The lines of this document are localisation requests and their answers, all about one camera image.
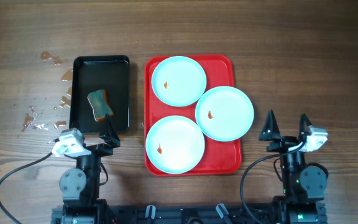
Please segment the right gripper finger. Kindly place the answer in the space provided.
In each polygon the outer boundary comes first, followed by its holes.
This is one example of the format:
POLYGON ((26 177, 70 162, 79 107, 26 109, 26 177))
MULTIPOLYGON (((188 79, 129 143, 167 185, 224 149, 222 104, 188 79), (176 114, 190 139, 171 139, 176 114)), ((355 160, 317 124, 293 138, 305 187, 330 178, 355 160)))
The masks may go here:
POLYGON ((274 112, 270 110, 260 132, 259 141, 275 141, 278 139, 280 139, 280 130, 274 112))
POLYGON ((306 114, 302 114, 300 116, 300 130, 299 130, 299 135, 298 135, 298 139, 299 140, 304 140, 304 138, 306 137, 306 135, 308 134, 308 127, 311 126, 312 123, 309 120, 309 118, 307 117, 306 114))

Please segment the orange green sponge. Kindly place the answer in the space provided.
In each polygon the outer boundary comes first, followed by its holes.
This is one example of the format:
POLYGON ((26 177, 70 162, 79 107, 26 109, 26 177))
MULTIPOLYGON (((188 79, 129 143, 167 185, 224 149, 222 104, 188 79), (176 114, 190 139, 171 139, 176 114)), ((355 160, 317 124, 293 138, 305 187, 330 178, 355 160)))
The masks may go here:
POLYGON ((105 116, 113 116, 114 112, 111 109, 106 90, 96 90, 88 94, 87 99, 93 110, 95 121, 103 121, 105 116))

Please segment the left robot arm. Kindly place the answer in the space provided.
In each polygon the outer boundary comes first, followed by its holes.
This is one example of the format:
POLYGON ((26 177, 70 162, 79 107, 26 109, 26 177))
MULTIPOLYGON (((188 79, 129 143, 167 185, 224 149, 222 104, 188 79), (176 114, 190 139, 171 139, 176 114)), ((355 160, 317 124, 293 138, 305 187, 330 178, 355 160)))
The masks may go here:
POLYGON ((52 149, 55 156, 65 156, 76 161, 76 167, 62 174, 59 188, 62 191, 63 208, 54 209, 51 224, 108 224, 116 223, 116 216, 105 199, 99 198, 100 173, 106 170, 101 158, 113 155, 113 149, 121 145, 113 129, 112 118, 106 114, 101 122, 99 135, 104 142, 87 146, 79 129, 62 131, 52 149))

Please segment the light blue plate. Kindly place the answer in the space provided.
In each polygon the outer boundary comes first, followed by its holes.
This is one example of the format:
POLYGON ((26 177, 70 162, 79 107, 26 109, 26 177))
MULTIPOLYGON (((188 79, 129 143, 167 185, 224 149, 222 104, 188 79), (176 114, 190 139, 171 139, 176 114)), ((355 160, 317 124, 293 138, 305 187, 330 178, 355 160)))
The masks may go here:
POLYGON ((155 96, 169 106, 184 107, 198 101, 206 90, 206 72, 192 58, 173 56, 162 60, 152 73, 155 96))
POLYGON ((252 126, 254 107, 249 97, 232 86, 217 86, 198 100, 195 120, 202 132, 215 141, 241 138, 252 126))
POLYGON ((145 151, 150 162, 167 174, 195 168, 205 150, 204 134, 191 119, 173 115, 158 120, 148 131, 145 151))

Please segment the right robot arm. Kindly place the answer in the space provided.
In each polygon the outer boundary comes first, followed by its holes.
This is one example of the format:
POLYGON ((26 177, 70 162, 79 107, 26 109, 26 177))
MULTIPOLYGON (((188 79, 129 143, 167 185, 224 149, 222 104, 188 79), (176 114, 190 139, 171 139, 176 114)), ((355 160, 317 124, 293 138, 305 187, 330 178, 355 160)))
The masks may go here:
POLYGON ((305 154, 323 146, 328 140, 326 129, 313 126, 303 114, 299 135, 284 136, 269 111, 259 140, 269 142, 267 152, 278 154, 280 161, 283 195, 273 198, 270 223, 324 223, 326 216, 318 203, 324 200, 329 172, 321 164, 307 163, 305 154))

